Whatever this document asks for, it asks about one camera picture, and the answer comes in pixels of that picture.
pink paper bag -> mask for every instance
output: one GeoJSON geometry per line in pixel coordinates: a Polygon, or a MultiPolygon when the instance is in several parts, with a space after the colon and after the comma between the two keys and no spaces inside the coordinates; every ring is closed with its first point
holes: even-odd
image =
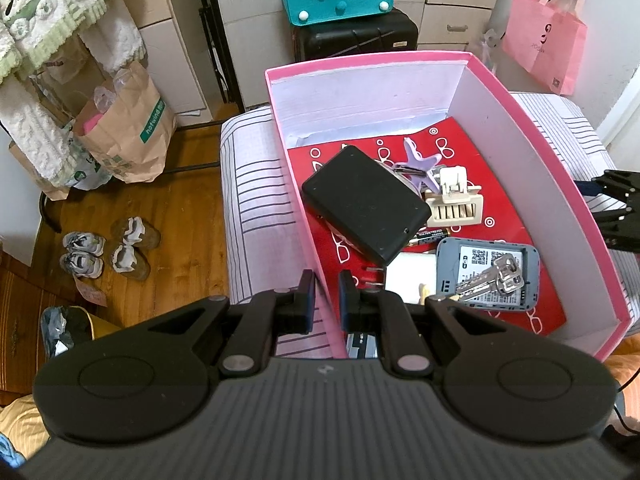
{"type": "Polygon", "coordinates": [[[513,0],[502,49],[556,94],[575,89],[587,26],[585,0],[513,0]]]}

round screw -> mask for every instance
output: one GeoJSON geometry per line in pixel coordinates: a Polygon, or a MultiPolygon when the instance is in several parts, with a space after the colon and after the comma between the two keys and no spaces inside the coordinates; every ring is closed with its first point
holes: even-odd
{"type": "Polygon", "coordinates": [[[409,354],[398,359],[398,366],[407,372],[421,372],[426,370],[431,362],[424,356],[409,354]]]}
{"type": "Polygon", "coordinates": [[[254,360],[248,355],[236,354],[230,355],[222,361],[223,367],[230,372],[245,372],[254,366],[254,360]]]}

black suitcase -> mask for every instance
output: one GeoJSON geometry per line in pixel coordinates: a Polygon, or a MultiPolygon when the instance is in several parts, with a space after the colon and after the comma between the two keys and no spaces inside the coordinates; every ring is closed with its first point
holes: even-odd
{"type": "Polygon", "coordinates": [[[340,22],[293,27],[296,62],[325,57],[416,50],[418,27],[398,9],[340,22]]]}

brown slipper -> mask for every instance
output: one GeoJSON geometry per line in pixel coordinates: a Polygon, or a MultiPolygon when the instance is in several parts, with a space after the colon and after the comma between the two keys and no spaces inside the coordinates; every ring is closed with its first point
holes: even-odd
{"type": "Polygon", "coordinates": [[[118,274],[144,282],[151,272],[151,266],[143,254],[127,244],[119,244],[110,253],[111,267],[118,274]]]}
{"type": "Polygon", "coordinates": [[[147,250],[158,247],[161,238],[160,231],[139,216],[114,222],[111,235],[124,244],[147,250]]]}

wooden floor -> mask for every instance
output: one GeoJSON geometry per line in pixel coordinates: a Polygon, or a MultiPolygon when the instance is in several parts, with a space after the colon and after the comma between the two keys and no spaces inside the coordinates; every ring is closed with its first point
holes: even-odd
{"type": "MultiPolygon", "coordinates": [[[[217,118],[235,114],[235,107],[227,105],[217,118]]],[[[166,166],[212,162],[218,160],[219,152],[219,126],[177,132],[166,166]]],[[[74,286],[73,279],[58,264],[65,252],[62,237],[69,231],[109,238],[113,221],[142,216],[161,232],[160,246],[144,252],[151,266],[145,282],[124,278],[107,261],[100,278],[84,280],[107,295],[109,307],[97,310],[103,319],[131,326],[211,294],[228,294],[219,169],[163,175],[151,184],[112,179],[93,191],[72,190],[69,199],[49,203],[47,210],[60,221],[63,233],[57,235],[42,224],[32,267],[69,286],[74,286]]]]}

